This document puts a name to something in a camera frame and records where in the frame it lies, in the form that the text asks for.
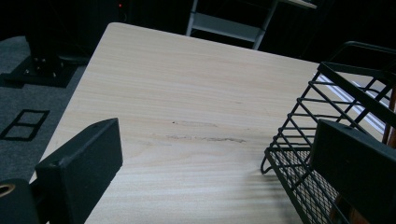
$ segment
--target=carpeted floor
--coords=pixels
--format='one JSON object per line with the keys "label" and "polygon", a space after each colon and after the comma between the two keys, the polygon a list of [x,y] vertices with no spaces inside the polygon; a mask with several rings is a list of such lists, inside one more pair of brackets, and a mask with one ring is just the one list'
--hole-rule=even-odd
{"label": "carpeted floor", "polygon": [[[0,41],[0,74],[10,73],[29,54],[24,36]],[[0,181],[30,180],[84,70],[77,69],[67,88],[13,89],[0,81]]]}

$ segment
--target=dark background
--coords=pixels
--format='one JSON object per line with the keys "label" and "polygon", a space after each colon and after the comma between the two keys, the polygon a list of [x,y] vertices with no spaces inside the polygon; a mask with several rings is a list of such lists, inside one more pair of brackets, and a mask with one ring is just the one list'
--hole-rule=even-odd
{"label": "dark background", "polygon": [[[0,40],[24,35],[26,0],[1,1]],[[91,2],[80,11],[89,16]],[[120,21],[184,35],[192,0],[118,0]],[[200,0],[197,11],[250,25],[262,25],[268,0]],[[280,3],[267,30],[261,51],[321,62],[342,43],[355,40],[396,49],[396,1],[394,0],[317,0],[317,9],[304,9]],[[65,20],[75,20],[76,12],[59,8]],[[195,31],[192,36],[250,48],[251,43]]]}

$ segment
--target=wood grain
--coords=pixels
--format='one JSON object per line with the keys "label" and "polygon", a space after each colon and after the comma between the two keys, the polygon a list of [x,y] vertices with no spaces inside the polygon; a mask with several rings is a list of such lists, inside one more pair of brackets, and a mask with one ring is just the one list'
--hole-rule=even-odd
{"label": "wood grain", "polygon": [[300,223],[260,164],[317,67],[112,23],[44,157],[119,118],[124,163],[87,223]]}

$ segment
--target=wire mesh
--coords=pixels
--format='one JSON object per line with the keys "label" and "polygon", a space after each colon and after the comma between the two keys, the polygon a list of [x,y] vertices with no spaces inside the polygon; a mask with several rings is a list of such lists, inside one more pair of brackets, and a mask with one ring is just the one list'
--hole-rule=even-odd
{"label": "wire mesh", "polygon": [[332,223],[331,213],[349,223],[335,202],[338,192],[310,166],[318,120],[343,123],[380,141],[386,124],[396,127],[396,115],[387,108],[395,82],[392,73],[322,63],[297,98],[265,149],[262,172],[275,171],[304,223]]}

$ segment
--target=wooden object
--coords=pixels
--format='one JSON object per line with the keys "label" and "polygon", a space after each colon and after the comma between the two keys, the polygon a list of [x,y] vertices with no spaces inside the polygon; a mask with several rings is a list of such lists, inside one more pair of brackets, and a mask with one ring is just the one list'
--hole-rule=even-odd
{"label": "wooden object", "polygon": [[317,68],[111,23],[43,158],[119,118],[123,165],[86,223],[301,223],[260,164]]}

